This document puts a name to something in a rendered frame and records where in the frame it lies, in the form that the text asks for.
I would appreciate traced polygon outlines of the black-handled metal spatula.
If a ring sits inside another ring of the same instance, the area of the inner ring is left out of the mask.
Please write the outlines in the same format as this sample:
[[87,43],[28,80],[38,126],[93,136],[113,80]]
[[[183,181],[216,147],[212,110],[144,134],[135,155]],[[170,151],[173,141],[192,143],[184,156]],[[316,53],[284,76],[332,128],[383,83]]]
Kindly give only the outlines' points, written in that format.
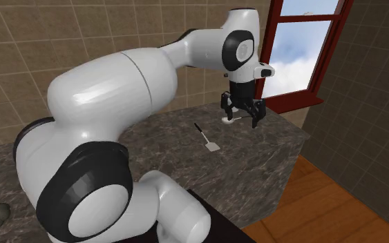
[[208,140],[207,136],[203,133],[202,129],[199,127],[199,125],[197,125],[197,123],[195,123],[194,126],[199,130],[199,132],[202,134],[202,136],[206,140],[207,143],[205,144],[205,147],[209,151],[214,152],[214,151],[217,151],[220,149],[219,145]]

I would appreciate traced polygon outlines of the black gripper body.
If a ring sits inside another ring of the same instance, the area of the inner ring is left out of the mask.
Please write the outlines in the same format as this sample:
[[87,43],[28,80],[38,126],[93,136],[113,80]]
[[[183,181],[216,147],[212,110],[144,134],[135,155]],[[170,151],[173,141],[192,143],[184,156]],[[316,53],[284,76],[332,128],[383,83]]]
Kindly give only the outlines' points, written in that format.
[[255,97],[255,80],[245,83],[229,82],[230,100],[235,105],[252,105]]

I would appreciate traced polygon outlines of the red-framed window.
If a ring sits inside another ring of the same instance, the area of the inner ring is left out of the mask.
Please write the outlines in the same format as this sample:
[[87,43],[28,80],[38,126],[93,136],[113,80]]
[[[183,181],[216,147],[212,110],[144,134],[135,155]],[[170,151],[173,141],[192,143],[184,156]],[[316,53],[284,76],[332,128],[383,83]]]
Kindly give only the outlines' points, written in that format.
[[275,68],[257,97],[275,113],[323,103],[318,96],[354,0],[270,0],[261,61]]

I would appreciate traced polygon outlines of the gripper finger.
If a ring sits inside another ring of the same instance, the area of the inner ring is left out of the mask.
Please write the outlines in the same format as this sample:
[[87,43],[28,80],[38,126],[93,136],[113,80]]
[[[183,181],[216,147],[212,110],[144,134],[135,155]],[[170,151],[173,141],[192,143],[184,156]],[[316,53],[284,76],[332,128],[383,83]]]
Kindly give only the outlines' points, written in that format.
[[252,128],[257,127],[258,122],[266,115],[264,99],[253,99],[247,103],[247,112],[252,116]]
[[220,100],[220,107],[227,114],[227,120],[232,120],[233,113],[237,111],[237,108],[232,103],[230,97],[231,97],[231,94],[226,91],[223,94],[221,94],[221,100]]

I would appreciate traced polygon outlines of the white spoon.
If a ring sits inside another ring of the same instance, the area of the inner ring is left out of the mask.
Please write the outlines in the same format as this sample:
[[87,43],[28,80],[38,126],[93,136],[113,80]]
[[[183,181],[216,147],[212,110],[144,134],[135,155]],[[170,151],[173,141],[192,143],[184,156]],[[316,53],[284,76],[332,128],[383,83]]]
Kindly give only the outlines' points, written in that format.
[[232,124],[234,123],[236,120],[239,120],[239,119],[242,119],[243,117],[234,117],[234,118],[231,118],[231,119],[228,119],[227,117],[223,117],[221,119],[222,123],[224,124]]

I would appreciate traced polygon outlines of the dark robot stand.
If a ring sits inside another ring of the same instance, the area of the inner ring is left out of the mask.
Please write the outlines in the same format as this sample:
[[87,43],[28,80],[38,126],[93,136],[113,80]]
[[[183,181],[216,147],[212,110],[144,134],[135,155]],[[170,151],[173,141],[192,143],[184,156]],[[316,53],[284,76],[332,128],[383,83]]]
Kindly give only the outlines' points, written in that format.
[[211,216],[211,228],[203,243],[256,243],[193,190],[188,189],[187,191],[204,206]]

